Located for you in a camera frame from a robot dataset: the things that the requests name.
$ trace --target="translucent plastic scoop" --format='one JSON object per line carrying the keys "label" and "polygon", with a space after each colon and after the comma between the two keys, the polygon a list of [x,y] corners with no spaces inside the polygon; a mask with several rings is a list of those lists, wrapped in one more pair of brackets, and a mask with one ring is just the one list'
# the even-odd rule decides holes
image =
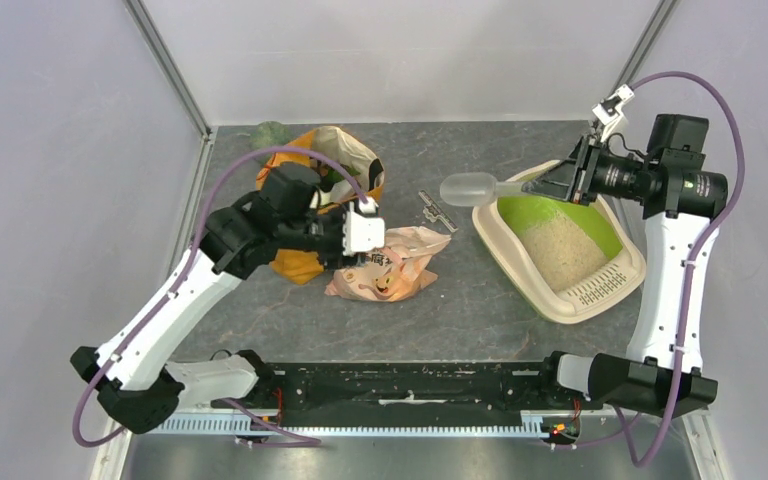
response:
{"label": "translucent plastic scoop", "polygon": [[457,173],[440,184],[440,197],[455,207],[480,207],[499,197],[517,197],[531,193],[530,182],[500,182],[489,173]]}

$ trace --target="black wire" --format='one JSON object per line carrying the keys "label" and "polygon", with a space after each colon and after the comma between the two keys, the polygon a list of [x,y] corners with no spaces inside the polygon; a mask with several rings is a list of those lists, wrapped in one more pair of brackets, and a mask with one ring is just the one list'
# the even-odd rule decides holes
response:
{"label": "black wire", "polygon": [[615,133],[612,133],[612,134],[608,135],[608,139],[605,141],[605,145],[608,146],[608,151],[609,152],[611,151],[611,139],[614,138],[614,137],[620,137],[620,140],[622,140],[623,148],[625,149],[626,152],[631,152],[631,153],[637,155],[638,157],[641,158],[641,160],[646,160],[647,159],[646,154],[644,154],[640,150],[635,150],[633,148],[628,148],[628,145],[626,145],[626,143],[625,143],[625,137],[620,132],[615,132]]}
{"label": "black wire", "polygon": [[210,356],[210,359],[211,359],[211,360],[215,359],[215,358],[216,358],[216,354],[217,354],[217,353],[220,353],[220,352],[225,352],[225,353],[227,353],[229,357],[230,357],[230,356],[232,356],[232,355],[234,355],[233,353],[231,353],[231,351],[230,351],[230,350],[226,350],[226,349],[224,349],[224,348],[220,348],[219,350],[217,350],[217,351],[213,352],[213,355],[211,355],[211,356]]}

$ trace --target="gray tabletop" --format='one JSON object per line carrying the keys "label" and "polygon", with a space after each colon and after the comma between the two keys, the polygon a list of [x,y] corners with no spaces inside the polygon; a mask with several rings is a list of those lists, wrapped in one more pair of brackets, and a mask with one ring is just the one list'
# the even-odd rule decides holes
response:
{"label": "gray tabletop", "polygon": [[[302,134],[313,126],[291,126]],[[388,227],[425,225],[417,192],[439,201],[448,175],[486,171],[498,178],[567,155],[584,122],[476,122],[343,125],[381,158],[387,175],[381,211]],[[253,127],[218,132],[205,190],[251,150]],[[258,166],[239,171],[220,192],[226,206],[254,188]],[[611,310],[574,326],[537,315],[508,280],[472,226],[471,209],[444,206],[461,227],[428,269],[437,282],[397,303],[328,297],[327,272],[297,286],[261,267],[217,304],[184,340],[178,361],[218,349],[251,348],[268,361],[540,360],[556,349],[622,354],[640,307],[635,292]]]}

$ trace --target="white wall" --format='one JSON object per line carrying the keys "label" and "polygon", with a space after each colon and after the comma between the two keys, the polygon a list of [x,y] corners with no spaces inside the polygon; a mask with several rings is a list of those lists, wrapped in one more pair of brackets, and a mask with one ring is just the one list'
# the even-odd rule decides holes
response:
{"label": "white wall", "polygon": [[199,145],[122,2],[0,0],[0,479],[87,477],[69,356],[160,284]]}
{"label": "white wall", "polygon": [[144,0],[214,125],[589,118],[657,0]]}
{"label": "white wall", "polygon": [[[768,478],[768,2],[681,2],[642,74],[673,69],[712,82],[744,138],[746,188],[712,253],[701,340],[704,373],[720,381],[712,409],[734,476]],[[728,127],[704,90],[660,80],[637,95],[628,109],[630,143],[645,148],[657,113],[708,117],[706,168],[733,183]]]}

